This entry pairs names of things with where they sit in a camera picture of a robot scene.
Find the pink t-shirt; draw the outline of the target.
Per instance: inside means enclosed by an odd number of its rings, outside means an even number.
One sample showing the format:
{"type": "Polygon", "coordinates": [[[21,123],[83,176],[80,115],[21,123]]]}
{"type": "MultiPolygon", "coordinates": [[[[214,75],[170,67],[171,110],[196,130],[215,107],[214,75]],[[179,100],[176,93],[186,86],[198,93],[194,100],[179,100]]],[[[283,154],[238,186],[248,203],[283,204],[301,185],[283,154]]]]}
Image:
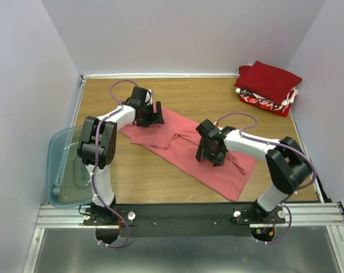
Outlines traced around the pink t-shirt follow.
{"type": "Polygon", "coordinates": [[[132,144],[145,147],[226,199],[237,201],[254,170],[256,159],[239,152],[227,152],[222,166],[215,167],[206,159],[198,162],[196,153],[201,139],[196,131],[198,123],[164,107],[162,115],[163,125],[128,124],[121,133],[132,144]]]}

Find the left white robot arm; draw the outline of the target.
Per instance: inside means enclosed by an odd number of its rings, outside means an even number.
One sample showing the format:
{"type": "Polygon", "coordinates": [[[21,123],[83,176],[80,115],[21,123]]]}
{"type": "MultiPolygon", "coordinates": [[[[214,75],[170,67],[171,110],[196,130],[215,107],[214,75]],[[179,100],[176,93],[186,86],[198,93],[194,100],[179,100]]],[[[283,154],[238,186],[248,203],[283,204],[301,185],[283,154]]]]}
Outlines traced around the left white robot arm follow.
{"type": "Polygon", "coordinates": [[[96,217],[104,225],[115,220],[115,194],[111,187],[110,164],[116,151],[117,132],[127,125],[163,125],[161,102],[153,102],[151,89],[134,86],[131,96],[111,112],[84,120],[77,156],[86,165],[93,191],[92,203],[100,206],[96,217]]]}

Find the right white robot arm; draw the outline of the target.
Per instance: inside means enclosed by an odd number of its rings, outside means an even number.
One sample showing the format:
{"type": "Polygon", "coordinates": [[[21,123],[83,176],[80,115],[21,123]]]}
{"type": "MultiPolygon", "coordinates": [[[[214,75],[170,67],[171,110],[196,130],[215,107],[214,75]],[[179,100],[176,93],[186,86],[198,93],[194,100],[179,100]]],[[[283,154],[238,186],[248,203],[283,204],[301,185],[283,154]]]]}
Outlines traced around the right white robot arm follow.
{"type": "Polygon", "coordinates": [[[311,176],[316,179],[316,169],[302,152],[298,143],[290,137],[282,140],[257,137],[231,126],[222,129],[206,119],[196,131],[201,139],[196,159],[206,159],[214,166],[222,166],[228,152],[240,152],[265,162],[271,176],[271,185],[248,210],[248,217],[256,222],[266,222],[276,207],[311,176]]]}

